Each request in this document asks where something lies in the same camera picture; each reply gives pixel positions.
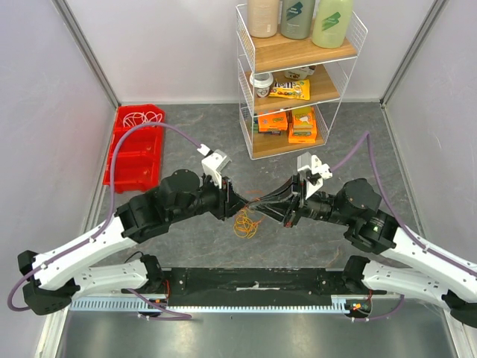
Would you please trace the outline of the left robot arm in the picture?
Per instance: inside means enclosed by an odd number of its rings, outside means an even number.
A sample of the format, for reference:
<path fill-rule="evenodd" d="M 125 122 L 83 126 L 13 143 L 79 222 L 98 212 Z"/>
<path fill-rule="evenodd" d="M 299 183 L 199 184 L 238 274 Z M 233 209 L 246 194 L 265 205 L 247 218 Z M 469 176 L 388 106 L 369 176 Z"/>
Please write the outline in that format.
<path fill-rule="evenodd" d="M 37 315 L 48 315 L 74 299 L 106 290 L 158 292 L 165 286 L 165 274 L 155 256 L 102 268 L 96 263 L 167 233 L 173 223 L 204 213 L 225 220 L 246 204 L 228 178 L 214 183 L 209 175 L 178 170 L 118 207 L 96 229 L 48 253 L 19 254 L 19 270 L 27 278 L 22 287 L 26 307 Z"/>

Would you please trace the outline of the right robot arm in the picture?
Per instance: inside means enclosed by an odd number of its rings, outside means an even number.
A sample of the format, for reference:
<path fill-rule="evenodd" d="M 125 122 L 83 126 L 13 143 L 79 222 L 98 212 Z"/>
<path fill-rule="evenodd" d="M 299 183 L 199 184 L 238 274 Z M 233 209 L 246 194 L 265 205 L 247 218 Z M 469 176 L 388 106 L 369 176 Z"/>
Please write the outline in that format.
<path fill-rule="evenodd" d="M 405 268 L 391 268 L 353 256 L 341 275 L 347 292 L 369 289 L 412 295 L 475 327 L 476 264 L 431 243 L 380 210 L 382 197 L 364 178 L 346 182 L 334 195 L 321 191 L 330 177 L 306 170 L 250 205 L 285 227 L 295 226 L 301 218 L 343 225 L 344 238 L 355 248 L 405 264 Z"/>

